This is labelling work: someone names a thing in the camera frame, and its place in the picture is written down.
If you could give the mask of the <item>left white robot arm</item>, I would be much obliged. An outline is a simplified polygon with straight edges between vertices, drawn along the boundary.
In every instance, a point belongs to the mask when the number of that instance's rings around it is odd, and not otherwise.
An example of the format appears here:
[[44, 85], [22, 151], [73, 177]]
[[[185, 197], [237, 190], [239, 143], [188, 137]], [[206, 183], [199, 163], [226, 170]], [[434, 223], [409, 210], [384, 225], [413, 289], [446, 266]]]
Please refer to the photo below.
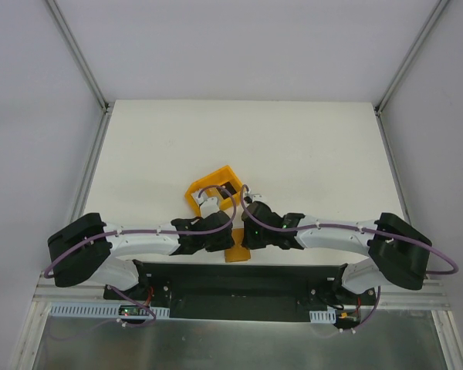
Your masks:
[[129, 299], [147, 293], [147, 280], [140, 276], [146, 254], [162, 256], [193, 255], [233, 247], [232, 221], [219, 210], [206, 217], [177, 218], [157, 227], [130, 228], [110, 224], [100, 214], [89, 213], [47, 240], [51, 264], [43, 277], [56, 287], [70, 288], [85, 281], [111, 285]]

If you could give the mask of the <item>orange leather card holder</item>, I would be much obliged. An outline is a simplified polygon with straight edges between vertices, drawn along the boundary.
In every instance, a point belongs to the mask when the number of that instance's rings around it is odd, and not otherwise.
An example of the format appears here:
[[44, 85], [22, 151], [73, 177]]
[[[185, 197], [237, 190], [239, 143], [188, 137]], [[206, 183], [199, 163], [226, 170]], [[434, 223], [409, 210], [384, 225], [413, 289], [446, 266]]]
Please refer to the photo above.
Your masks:
[[250, 250], [242, 246], [244, 229], [233, 229], [231, 235], [234, 241], [234, 245], [231, 248], [225, 250], [225, 262], [237, 263], [249, 261], [251, 259]]

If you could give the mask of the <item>yellow plastic bin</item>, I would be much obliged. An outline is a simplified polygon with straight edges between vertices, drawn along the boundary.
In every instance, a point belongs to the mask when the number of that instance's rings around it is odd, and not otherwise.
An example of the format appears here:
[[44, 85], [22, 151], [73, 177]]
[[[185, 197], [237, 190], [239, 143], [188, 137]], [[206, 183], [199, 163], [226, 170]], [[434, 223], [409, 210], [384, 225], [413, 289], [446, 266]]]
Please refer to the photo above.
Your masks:
[[[219, 185], [230, 182], [237, 193], [228, 199], [223, 200], [217, 191]], [[221, 210], [232, 209], [232, 200], [238, 202], [238, 193], [242, 182], [230, 166], [224, 166], [211, 174], [193, 182], [186, 191], [184, 198], [196, 216], [201, 215], [200, 203], [207, 197], [217, 197]]]

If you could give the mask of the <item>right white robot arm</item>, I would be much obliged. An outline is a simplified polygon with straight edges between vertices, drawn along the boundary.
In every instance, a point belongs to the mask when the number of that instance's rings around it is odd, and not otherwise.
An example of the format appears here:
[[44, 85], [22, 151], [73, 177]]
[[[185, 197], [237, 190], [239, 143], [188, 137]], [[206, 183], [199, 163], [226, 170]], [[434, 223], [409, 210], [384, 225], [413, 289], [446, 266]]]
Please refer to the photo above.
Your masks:
[[330, 249], [364, 256], [358, 263], [340, 266], [332, 295], [341, 304], [349, 304], [369, 288], [383, 285], [422, 289], [430, 251], [418, 243], [429, 247], [432, 243], [395, 214], [339, 224], [301, 213], [280, 216], [251, 197], [246, 197], [242, 206], [242, 246], [249, 250], [275, 246], [284, 251]]

